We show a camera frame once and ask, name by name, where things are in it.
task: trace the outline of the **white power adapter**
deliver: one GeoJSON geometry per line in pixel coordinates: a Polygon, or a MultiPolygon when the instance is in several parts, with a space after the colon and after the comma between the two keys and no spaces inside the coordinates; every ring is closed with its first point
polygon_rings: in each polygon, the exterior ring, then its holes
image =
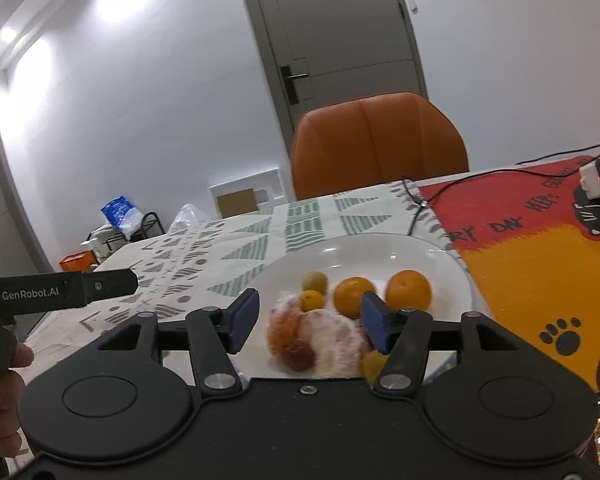
{"type": "Polygon", "coordinates": [[[589,200],[600,198],[600,174],[595,160],[580,167],[580,185],[589,200]]]}

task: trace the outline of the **small yellow citrus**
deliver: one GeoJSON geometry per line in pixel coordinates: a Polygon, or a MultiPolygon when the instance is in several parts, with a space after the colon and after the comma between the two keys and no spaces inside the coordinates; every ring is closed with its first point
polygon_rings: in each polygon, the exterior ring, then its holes
{"type": "Polygon", "coordinates": [[[401,270],[386,284],[384,302],[393,310],[427,310],[431,305],[431,286],[417,270],[401,270]]]}
{"type": "Polygon", "coordinates": [[[373,384],[376,382],[388,358],[388,355],[382,355],[378,350],[372,350],[362,358],[362,361],[360,361],[360,372],[367,383],[373,384]]]}
{"type": "Polygon", "coordinates": [[[304,290],[300,294],[300,301],[302,302],[303,312],[324,307],[324,298],[317,290],[304,290]]]}
{"type": "Polygon", "coordinates": [[[306,273],[302,278],[302,290],[317,290],[324,296],[328,287],[329,279],[326,274],[317,270],[306,273]]]}

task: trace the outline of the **orange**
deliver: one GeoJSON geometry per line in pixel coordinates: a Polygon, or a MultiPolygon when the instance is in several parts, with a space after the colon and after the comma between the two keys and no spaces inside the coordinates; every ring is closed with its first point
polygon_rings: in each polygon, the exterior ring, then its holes
{"type": "Polygon", "coordinates": [[[393,310],[427,310],[431,305],[431,286],[416,270],[401,270],[386,284],[384,302],[393,310]]]}
{"type": "Polygon", "coordinates": [[[365,278],[355,277],[342,280],[333,291],[333,306],[343,316],[360,317],[362,294],[370,290],[375,292],[374,284],[365,278]]]}
{"type": "Polygon", "coordinates": [[[300,301],[302,302],[303,312],[309,312],[314,308],[324,307],[324,298],[317,290],[303,291],[302,294],[300,294],[300,301]]]}

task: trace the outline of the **door frame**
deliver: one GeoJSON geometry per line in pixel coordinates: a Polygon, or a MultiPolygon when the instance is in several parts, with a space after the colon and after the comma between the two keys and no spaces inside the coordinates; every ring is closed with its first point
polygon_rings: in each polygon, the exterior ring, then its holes
{"type": "Polygon", "coordinates": [[[38,272],[54,272],[22,205],[0,134],[0,189],[20,239],[38,272]]]}
{"type": "MultiPolygon", "coordinates": [[[[276,109],[278,123],[280,124],[280,130],[282,131],[282,139],[285,143],[287,153],[291,154],[294,138],[294,124],[286,98],[285,82],[278,69],[278,62],[276,61],[273,44],[269,36],[269,31],[267,30],[262,3],[260,0],[244,0],[244,3],[250,17],[251,30],[256,39],[256,45],[258,46],[260,59],[262,60],[262,65],[264,67],[269,92],[273,99],[274,108],[276,109]]],[[[420,61],[418,43],[416,42],[406,1],[398,0],[398,5],[402,9],[404,27],[410,42],[411,51],[413,52],[413,62],[416,66],[416,76],[418,78],[418,86],[420,87],[420,95],[425,99],[428,99],[429,97],[427,94],[424,72],[422,70],[422,63],[420,61]]]]}

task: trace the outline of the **blurry fruit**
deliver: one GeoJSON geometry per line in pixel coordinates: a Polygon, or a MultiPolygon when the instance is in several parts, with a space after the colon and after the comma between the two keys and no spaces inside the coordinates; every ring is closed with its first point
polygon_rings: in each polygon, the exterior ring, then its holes
{"type": "Polygon", "coordinates": [[[315,352],[314,379],[360,377],[360,360],[368,352],[357,323],[335,310],[316,308],[300,319],[298,339],[315,352]]]}
{"type": "Polygon", "coordinates": [[[360,371],[367,383],[373,384],[376,382],[376,379],[388,358],[388,355],[382,355],[378,350],[372,350],[362,358],[360,371]]]}
{"type": "Polygon", "coordinates": [[[314,308],[324,307],[324,297],[317,290],[306,290],[300,294],[300,301],[302,302],[302,311],[309,312],[314,308]]]}
{"type": "Polygon", "coordinates": [[[333,306],[343,316],[360,317],[360,300],[362,294],[368,290],[375,292],[376,288],[366,278],[355,277],[342,280],[333,291],[333,306]]]}
{"type": "Polygon", "coordinates": [[[267,347],[273,355],[280,355],[283,347],[298,337],[300,309],[300,299],[292,298],[285,304],[277,305],[277,309],[269,317],[267,347]]]}
{"type": "Polygon", "coordinates": [[[431,305],[431,286],[416,270],[401,270],[386,284],[384,302],[393,310],[427,310],[431,305]]]}
{"type": "Polygon", "coordinates": [[[307,341],[294,339],[282,347],[280,360],[293,371],[304,372],[314,366],[314,349],[307,341]]]}
{"type": "Polygon", "coordinates": [[[327,293],[328,286],[327,276],[316,270],[306,273],[302,279],[302,290],[317,290],[323,296],[327,293]]]}

